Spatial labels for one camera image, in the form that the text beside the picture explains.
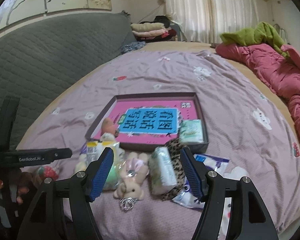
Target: pink folded towel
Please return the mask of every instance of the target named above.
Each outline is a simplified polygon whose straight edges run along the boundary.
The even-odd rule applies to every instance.
[[[135,36],[138,36],[138,37],[156,37],[156,36],[160,36],[160,35],[164,34],[166,31],[167,31],[167,29],[163,28],[161,30],[143,32],[143,33],[136,32],[136,31],[132,31],[132,32]]]

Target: electrical wire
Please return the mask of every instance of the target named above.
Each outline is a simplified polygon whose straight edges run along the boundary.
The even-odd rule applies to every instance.
[[[147,18],[148,16],[150,16],[151,14],[153,14],[156,10],[158,10],[160,8],[161,5],[163,5],[164,2],[162,2],[156,9],[152,10],[147,16],[143,17],[140,21],[138,21],[138,23],[142,22],[143,19]]]

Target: metal screw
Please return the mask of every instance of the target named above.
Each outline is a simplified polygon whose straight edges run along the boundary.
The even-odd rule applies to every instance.
[[[79,171],[79,172],[77,173],[77,177],[78,177],[78,178],[83,178],[85,175],[86,175],[86,173],[85,173],[84,171]]]
[[[44,180],[45,184],[49,184],[51,181],[52,181],[51,178],[46,178],[46,179]]]
[[[242,177],[242,180],[244,183],[249,183],[251,181],[251,179],[248,177]]]
[[[217,173],[215,172],[215,171],[209,171],[208,172],[208,175],[210,176],[210,177],[216,177],[217,176]]]

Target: blue gripper pad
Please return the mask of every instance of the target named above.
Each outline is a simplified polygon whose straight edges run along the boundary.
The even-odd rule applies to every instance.
[[[180,152],[180,161],[191,187],[192,194],[198,199],[201,199],[203,197],[201,181],[194,169],[193,163],[190,161],[184,149]]]
[[[110,169],[112,167],[113,160],[114,153],[111,148],[106,148],[97,160],[97,162],[101,163],[99,164],[100,166],[96,172],[96,175],[91,181],[92,188],[89,195],[91,202],[95,201],[95,199],[101,195],[102,189],[106,183],[106,179],[108,178]]]

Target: blue title panel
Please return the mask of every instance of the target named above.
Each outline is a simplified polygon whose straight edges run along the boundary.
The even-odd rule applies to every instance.
[[[178,110],[176,108],[128,109],[119,126],[123,133],[178,133]]]

